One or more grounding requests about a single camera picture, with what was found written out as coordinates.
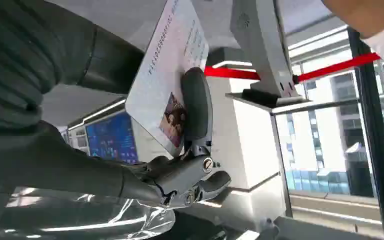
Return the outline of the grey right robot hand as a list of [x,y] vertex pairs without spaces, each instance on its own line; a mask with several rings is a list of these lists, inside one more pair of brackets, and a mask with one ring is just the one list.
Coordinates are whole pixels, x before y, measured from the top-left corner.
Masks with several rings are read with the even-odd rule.
[[44,94],[60,83],[117,93],[142,53],[92,24],[66,27],[0,25],[0,185],[138,199],[185,208],[217,196],[230,182],[213,173],[212,105],[204,72],[193,67],[180,83],[186,96],[184,154],[126,166],[91,157],[64,142],[42,120]]

